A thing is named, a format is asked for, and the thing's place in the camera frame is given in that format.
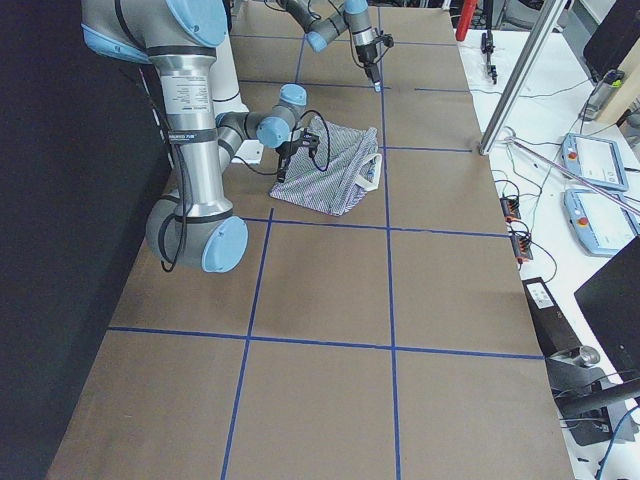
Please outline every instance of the aluminum rod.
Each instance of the aluminum rod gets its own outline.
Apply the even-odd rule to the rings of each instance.
[[[589,182],[588,180],[585,180],[584,178],[579,177],[578,175],[573,173],[571,170],[566,169],[562,165],[558,165],[557,163],[546,159],[545,157],[540,155],[538,152],[534,152],[529,147],[527,147],[524,143],[522,143],[517,137],[507,137],[507,138],[504,139],[504,141],[507,142],[507,143],[512,143],[516,147],[518,147],[521,150],[524,150],[525,152],[527,152],[529,155],[532,155],[532,156],[536,157],[538,160],[546,163],[547,165],[560,170],[567,177],[572,178],[576,182],[584,185],[587,188],[590,188],[594,192],[599,193],[600,195],[602,195],[603,197],[606,197],[607,199],[611,200],[613,203],[617,204],[620,208],[626,210],[627,212],[633,213],[634,215],[640,216],[640,210],[638,210],[637,208],[634,208],[631,205],[628,205],[628,204],[624,203],[622,200],[620,200],[615,195],[612,195],[611,193],[609,193],[604,188],[598,187],[597,185],[594,185],[593,183]]]
[[[527,38],[516,66],[513,68],[507,85],[504,87],[498,106],[493,112],[489,125],[482,136],[479,147],[482,155],[487,155],[493,148],[500,130],[502,130],[522,87],[524,87],[531,68],[542,51],[547,37],[558,22],[558,18],[560,18],[565,3],[565,0],[547,0],[544,2],[542,10],[540,10],[540,16]]]

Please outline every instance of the white table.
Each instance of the white table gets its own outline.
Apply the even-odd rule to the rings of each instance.
[[[497,66],[497,85],[493,85],[485,73],[485,56],[480,51],[481,34],[482,31],[470,30],[465,41],[459,43],[459,50],[469,88],[472,90],[480,128],[484,130],[500,98],[497,94],[485,92],[501,92],[504,89],[524,46],[527,33],[494,32],[496,48],[492,60]],[[549,94],[572,87],[585,80],[587,80],[585,72],[562,35],[552,34],[531,72],[522,95]],[[580,130],[580,122],[576,122],[576,118],[591,90],[591,83],[585,82],[569,91],[551,97],[520,98],[507,121],[507,125],[515,130],[518,137],[530,142],[560,143],[569,131],[577,132]],[[606,126],[606,124],[598,122],[586,123],[583,127],[583,133],[590,134]],[[638,159],[617,127],[604,130],[598,134],[598,137],[615,140],[618,143],[626,167],[639,167]],[[559,147],[540,145],[531,148],[546,158],[553,158]],[[541,184],[547,174],[548,167],[539,162],[535,163],[531,157],[518,150],[517,147],[511,147],[511,151],[517,172],[535,183]],[[491,167],[505,172],[508,179],[519,186],[521,193],[538,193],[538,189],[534,185],[514,173],[504,144],[493,149],[490,161]],[[497,171],[494,172],[494,177],[496,180],[505,178],[503,173]],[[631,187],[627,192],[628,195],[640,198],[640,174],[628,173],[628,178]],[[496,184],[499,193],[502,192],[504,186],[504,182]],[[529,227],[533,225],[533,240],[549,250],[558,263],[558,272],[555,278],[548,283],[551,293],[582,343],[594,346],[601,352],[603,360],[599,366],[605,373],[612,373],[615,369],[602,354],[602,348],[587,325],[573,296],[575,290],[608,260],[607,258],[586,255],[572,232],[572,227],[564,213],[562,192],[574,186],[579,186],[579,184],[567,180],[554,169],[544,185],[535,214],[535,224],[533,224],[535,197],[525,196],[522,198],[520,210],[523,221]],[[513,193],[513,187],[508,186],[506,192]],[[550,278],[554,270],[552,261],[535,246],[533,254],[534,260],[522,266],[521,277],[523,279],[537,276],[543,279]],[[619,381],[617,376],[611,378],[617,379],[613,381]],[[629,407],[633,405],[635,402],[628,403]],[[634,420],[638,421],[640,415],[636,414],[634,414]],[[603,479],[639,478],[640,442],[638,440],[640,438],[638,437],[640,435],[636,437],[635,443],[615,445],[607,462]],[[606,443],[580,447],[568,431],[565,432],[565,439],[576,478],[593,478],[597,470],[597,462],[603,457],[607,447]],[[586,458],[589,462],[578,461],[578,458]]]

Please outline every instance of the striped cloth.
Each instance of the striped cloth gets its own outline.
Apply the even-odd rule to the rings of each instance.
[[[356,185],[360,175],[368,180],[374,176],[375,163],[363,161],[378,151],[377,130],[355,130],[327,122],[331,135],[331,162],[326,172],[320,172],[311,162],[308,150],[301,148],[291,158],[284,183],[276,183],[270,195],[302,207],[329,215],[343,215],[366,195]],[[327,159],[327,133],[319,117],[309,124],[309,131],[320,137],[316,163],[324,167]]]

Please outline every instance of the red object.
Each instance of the red object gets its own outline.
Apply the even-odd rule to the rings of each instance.
[[[463,41],[467,36],[467,30],[471,25],[471,19],[478,6],[478,0],[464,0],[464,6],[462,7],[462,15],[458,21],[458,28],[456,29],[456,40]]]

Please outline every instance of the bag handle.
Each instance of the bag handle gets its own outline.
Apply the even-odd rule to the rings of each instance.
[[[356,185],[363,188],[365,192],[377,190],[378,185],[380,184],[380,173],[382,171],[382,155],[380,153],[371,153],[364,157],[364,160],[362,160],[362,165],[364,166],[371,161],[373,161],[374,169],[373,179],[369,181],[362,175],[358,175],[358,177],[356,178]]]

